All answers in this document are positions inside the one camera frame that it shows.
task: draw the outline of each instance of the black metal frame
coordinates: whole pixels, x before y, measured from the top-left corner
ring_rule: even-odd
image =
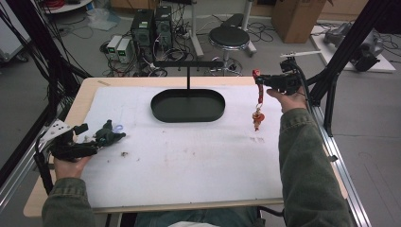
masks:
[[[331,124],[333,120],[334,99],[340,73],[357,48],[368,36],[369,32],[372,31],[375,23],[384,15],[392,1],[398,0],[370,0],[327,66],[320,74],[307,80],[308,85],[316,83],[310,91],[314,106],[320,106],[322,98],[327,93],[323,126],[331,137],[333,136]]]

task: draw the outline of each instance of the electronic equipment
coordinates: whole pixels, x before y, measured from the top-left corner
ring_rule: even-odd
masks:
[[[123,37],[114,35],[112,40],[107,44],[107,52],[109,52],[109,59],[118,61],[117,47]]]
[[[339,47],[352,25],[352,23],[344,23],[337,29],[327,31],[324,35],[324,43],[333,44],[335,47]],[[365,72],[380,61],[377,56],[382,51],[383,40],[379,37],[375,37],[374,33],[371,31],[363,43],[354,52],[350,62],[359,72]]]
[[[131,34],[135,46],[153,46],[156,38],[153,10],[139,9],[135,12],[131,25]]]
[[[117,47],[118,59],[121,63],[130,63],[133,58],[133,50],[131,38],[121,39],[120,45]]]
[[[171,7],[160,6],[156,8],[154,20],[156,23],[159,48],[164,50],[171,49],[173,47]]]

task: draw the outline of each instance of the laboratory floor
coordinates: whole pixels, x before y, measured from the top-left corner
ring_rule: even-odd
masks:
[[[55,20],[59,27],[63,27],[66,25],[61,23],[69,24],[84,18],[85,12],[76,10],[58,15]],[[269,18],[251,18],[250,23],[254,22],[271,27]],[[109,31],[90,29],[87,24],[88,20],[85,19],[67,26],[70,32],[62,40],[87,72],[94,77],[105,77],[109,68],[99,48],[114,34],[125,34],[129,31],[131,19],[121,19],[118,26]],[[199,27],[204,29],[204,33],[218,25],[219,21],[215,17],[199,19]],[[283,44],[272,30],[263,33],[262,38],[265,41],[253,42],[257,53],[251,58],[244,51],[236,51],[231,55],[241,62],[244,76],[250,76],[253,69],[260,69],[263,74],[279,74],[279,62],[282,60],[279,58],[280,54],[316,50],[310,40],[306,44]],[[206,35],[200,35],[199,39],[204,51],[204,61],[221,56],[221,52],[208,43]],[[251,39],[258,40],[255,35],[251,35]],[[401,44],[400,38],[394,37],[393,41]],[[387,60],[401,61],[400,57],[388,51],[382,54]],[[298,57],[297,62],[308,78],[324,69],[319,55]],[[401,88],[401,64],[394,62],[392,65],[396,68],[393,73],[343,71],[338,81],[333,114],[334,138],[372,226],[401,225],[401,102],[398,97],[398,89]],[[194,69],[191,74],[202,77],[205,70]],[[167,71],[168,77],[185,75],[185,70]],[[44,109],[47,102],[46,89],[46,81],[33,61],[12,61],[1,66],[0,165],[8,159]],[[3,227],[42,226],[40,218],[26,218],[23,214],[26,200],[38,176],[37,172],[30,171],[18,186],[0,214]],[[267,214],[264,214],[264,218],[267,220],[266,226],[285,226],[280,218]],[[105,226],[105,221],[105,215],[96,216],[97,226]]]

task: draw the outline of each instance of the cardboard box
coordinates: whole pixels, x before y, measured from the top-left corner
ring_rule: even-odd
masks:
[[[278,0],[271,23],[286,44],[304,44],[326,0]]]
[[[156,9],[158,0],[111,0],[113,9]]]

